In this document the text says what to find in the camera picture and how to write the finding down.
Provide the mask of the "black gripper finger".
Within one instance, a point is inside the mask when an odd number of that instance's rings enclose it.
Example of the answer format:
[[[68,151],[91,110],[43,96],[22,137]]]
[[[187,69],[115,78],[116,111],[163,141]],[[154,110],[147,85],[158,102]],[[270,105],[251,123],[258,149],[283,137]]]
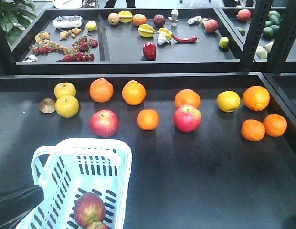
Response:
[[[14,229],[44,200],[42,187],[34,185],[0,193],[0,229]]]

